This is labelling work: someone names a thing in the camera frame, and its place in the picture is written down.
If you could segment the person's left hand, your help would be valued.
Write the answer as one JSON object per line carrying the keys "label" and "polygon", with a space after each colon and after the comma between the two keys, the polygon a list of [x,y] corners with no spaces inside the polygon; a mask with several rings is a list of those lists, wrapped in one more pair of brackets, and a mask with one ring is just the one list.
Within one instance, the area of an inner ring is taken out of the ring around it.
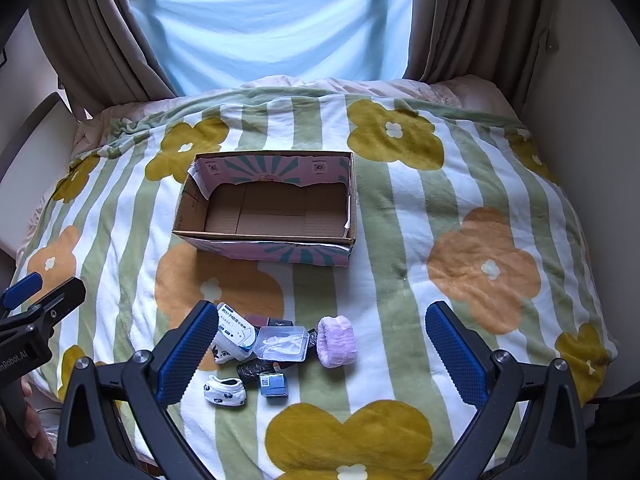
{"label": "person's left hand", "polygon": [[21,379],[20,384],[25,400],[24,430],[32,444],[32,452],[40,460],[52,460],[54,454],[52,443],[43,430],[38,413],[28,400],[32,396],[32,386],[29,385],[29,381],[25,377]]}

